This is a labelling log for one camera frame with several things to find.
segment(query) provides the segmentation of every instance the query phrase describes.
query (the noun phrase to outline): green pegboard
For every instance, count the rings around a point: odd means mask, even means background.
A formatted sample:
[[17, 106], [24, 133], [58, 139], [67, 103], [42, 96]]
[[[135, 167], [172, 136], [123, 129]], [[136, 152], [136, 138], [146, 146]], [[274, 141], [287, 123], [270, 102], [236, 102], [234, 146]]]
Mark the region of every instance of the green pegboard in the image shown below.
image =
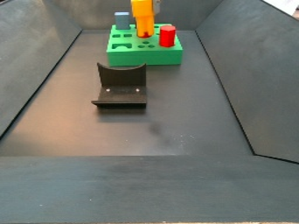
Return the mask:
[[180, 65], [183, 61], [183, 47], [178, 36], [175, 46], [159, 46], [160, 26], [156, 24], [155, 35], [151, 38], [136, 36], [136, 26], [130, 25], [130, 30], [116, 30], [112, 25], [107, 44], [108, 64], [112, 67], [147, 65]]

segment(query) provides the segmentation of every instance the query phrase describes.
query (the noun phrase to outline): rectangular block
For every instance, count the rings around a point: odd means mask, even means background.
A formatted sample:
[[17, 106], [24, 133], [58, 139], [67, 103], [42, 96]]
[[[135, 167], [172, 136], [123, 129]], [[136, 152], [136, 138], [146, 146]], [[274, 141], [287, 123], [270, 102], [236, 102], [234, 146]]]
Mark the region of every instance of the rectangular block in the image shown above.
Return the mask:
[[116, 29], [130, 30], [130, 13], [116, 12], [115, 17], [116, 17]]
[[136, 36], [136, 26], [130, 30], [118, 30], [112, 25], [107, 45], [108, 63], [112, 67], [147, 65], [179, 65], [183, 61], [183, 47], [175, 36], [175, 46], [159, 46], [160, 26], [155, 25], [155, 35], [151, 38]]

